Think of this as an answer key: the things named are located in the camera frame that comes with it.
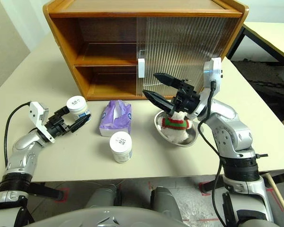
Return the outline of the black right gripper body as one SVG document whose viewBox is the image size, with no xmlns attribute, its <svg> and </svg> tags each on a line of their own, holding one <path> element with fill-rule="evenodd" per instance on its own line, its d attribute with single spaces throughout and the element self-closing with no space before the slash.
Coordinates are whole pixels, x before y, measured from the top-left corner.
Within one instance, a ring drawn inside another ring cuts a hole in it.
<svg viewBox="0 0 284 227">
<path fill-rule="evenodd" d="M 191 114 L 200 102 L 200 95 L 194 91 L 194 87 L 185 80 L 173 79 L 171 87 L 176 88 L 177 94 L 171 99 L 173 104 L 169 115 L 172 116 L 174 112 L 185 112 Z"/>
</svg>

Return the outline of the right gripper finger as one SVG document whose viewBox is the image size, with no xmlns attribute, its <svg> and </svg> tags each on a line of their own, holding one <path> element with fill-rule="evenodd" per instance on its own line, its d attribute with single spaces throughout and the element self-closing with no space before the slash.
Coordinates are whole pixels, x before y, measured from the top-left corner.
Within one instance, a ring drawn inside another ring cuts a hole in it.
<svg viewBox="0 0 284 227">
<path fill-rule="evenodd" d="M 161 96 L 160 94 L 150 91 L 150 90 L 143 90 L 142 91 L 145 97 L 155 106 L 157 106 L 159 109 L 165 111 L 165 112 L 170 112 L 173 110 L 174 105 L 169 102 L 166 98 Z"/>
<path fill-rule="evenodd" d="M 162 84 L 173 87 L 175 89 L 180 88 L 180 80 L 167 74 L 167 73 L 154 73 L 154 77 Z"/>
</svg>

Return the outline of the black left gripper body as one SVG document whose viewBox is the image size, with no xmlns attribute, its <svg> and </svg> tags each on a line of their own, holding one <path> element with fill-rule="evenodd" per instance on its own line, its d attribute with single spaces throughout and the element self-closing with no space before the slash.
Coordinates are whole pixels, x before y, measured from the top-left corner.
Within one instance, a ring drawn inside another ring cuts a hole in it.
<svg viewBox="0 0 284 227">
<path fill-rule="evenodd" d="M 53 138 L 62 136 L 70 131 L 70 126 L 66 125 L 62 116 L 63 114 L 54 113 L 54 115 L 48 119 L 47 131 Z"/>
</svg>

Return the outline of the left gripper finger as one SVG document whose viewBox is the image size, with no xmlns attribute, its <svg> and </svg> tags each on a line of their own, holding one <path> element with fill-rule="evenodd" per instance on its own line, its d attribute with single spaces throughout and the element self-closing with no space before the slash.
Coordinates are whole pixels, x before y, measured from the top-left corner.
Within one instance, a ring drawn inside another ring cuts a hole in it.
<svg viewBox="0 0 284 227">
<path fill-rule="evenodd" d="M 75 121 L 74 124 L 72 124 L 69 127 L 69 130 L 74 133 L 76 130 L 78 130 L 79 128 L 81 128 L 86 122 L 88 122 L 91 119 L 91 114 L 87 114 L 83 117 L 80 117 L 79 119 L 77 119 Z"/>
<path fill-rule="evenodd" d="M 62 116 L 69 114 L 70 111 L 67 108 L 67 106 L 62 107 L 61 109 L 57 110 L 56 112 L 54 112 L 54 117 L 55 118 L 62 118 Z"/>
</svg>

